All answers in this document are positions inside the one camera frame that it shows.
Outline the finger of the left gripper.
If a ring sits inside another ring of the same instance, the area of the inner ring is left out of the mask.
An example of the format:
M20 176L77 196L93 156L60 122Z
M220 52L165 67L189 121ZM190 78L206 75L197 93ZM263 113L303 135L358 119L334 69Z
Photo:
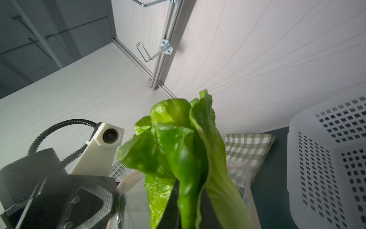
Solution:
M17 229L105 229L116 213L112 177L50 176L35 186Z

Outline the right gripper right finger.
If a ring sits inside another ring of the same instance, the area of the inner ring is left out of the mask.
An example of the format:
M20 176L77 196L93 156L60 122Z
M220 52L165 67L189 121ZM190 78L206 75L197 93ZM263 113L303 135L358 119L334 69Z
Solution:
M222 229L222 225L216 216L215 210L208 195L208 191L206 189L203 190L201 195L200 212L200 229Z

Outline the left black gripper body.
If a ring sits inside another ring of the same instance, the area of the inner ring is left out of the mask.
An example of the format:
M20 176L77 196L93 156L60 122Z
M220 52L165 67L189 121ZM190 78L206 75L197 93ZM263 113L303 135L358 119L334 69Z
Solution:
M1 169L1 213L5 227L16 225L35 186L50 176L73 176L66 172L51 148L23 157Z

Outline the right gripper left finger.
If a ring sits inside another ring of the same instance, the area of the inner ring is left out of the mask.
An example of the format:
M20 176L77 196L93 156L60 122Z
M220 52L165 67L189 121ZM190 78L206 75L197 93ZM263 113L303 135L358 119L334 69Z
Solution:
M178 208L179 181L176 180L157 229L180 229L181 215Z

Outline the pink dotted zipper bag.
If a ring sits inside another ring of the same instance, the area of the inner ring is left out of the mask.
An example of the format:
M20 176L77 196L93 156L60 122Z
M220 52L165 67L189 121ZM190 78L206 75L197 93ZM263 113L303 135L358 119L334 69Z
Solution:
M251 192L251 161L238 162L227 160L227 171L248 210L255 229L260 229L260 221ZM144 187L144 174L138 171L128 175L117 191L121 195L117 204L117 213L108 221L108 229L149 229L150 213L147 192Z

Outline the white plastic basket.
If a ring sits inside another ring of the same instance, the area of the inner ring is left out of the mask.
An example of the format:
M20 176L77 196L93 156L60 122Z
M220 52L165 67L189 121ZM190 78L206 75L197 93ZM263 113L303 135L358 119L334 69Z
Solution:
M287 139L287 190L300 229L366 226L366 91L297 114Z

